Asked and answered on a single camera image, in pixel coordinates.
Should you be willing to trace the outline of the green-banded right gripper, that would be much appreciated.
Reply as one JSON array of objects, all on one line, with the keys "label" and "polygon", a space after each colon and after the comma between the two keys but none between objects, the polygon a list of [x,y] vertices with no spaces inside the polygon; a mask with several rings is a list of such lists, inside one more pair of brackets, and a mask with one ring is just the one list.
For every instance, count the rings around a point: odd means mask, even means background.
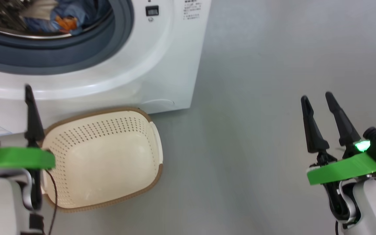
[{"label": "green-banded right gripper", "polygon": [[[338,104],[332,92],[326,92],[325,98],[330,112],[333,114],[339,132],[340,146],[352,145],[361,140],[348,116]],[[330,148],[328,142],[322,137],[314,119],[314,110],[307,96],[301,97],[303,123],[307,151],[319,153],[320,159],[307,170],[310,185],[322,185],[328,195],[329,206],[333,216],[339,223],[355,224],[360,220],[360,211],[356,199],[351,192],[351,187],[344,184],[347,180],[357,178],[372,179],[376,177],[376,161],[368,154],[369,145],[353,145],[346,149],[346,159],[337,160],[325,152]]]}]

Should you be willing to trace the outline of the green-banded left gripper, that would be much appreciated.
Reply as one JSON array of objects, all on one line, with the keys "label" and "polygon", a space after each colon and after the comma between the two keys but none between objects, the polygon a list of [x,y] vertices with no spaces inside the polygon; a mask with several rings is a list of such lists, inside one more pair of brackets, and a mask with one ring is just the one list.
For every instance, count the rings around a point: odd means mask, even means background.
[{"label": "green-banded left gripper", "polygon": [[41,171],[55,168],[55,156],[39,147],[45,133],[33,95],[32,87],[25,85],[25,103],[27,104],[27,147],[0,148],[0,178],[25,176],[26,183],[20,187],[23,205],[30,211],[41,209]]}]

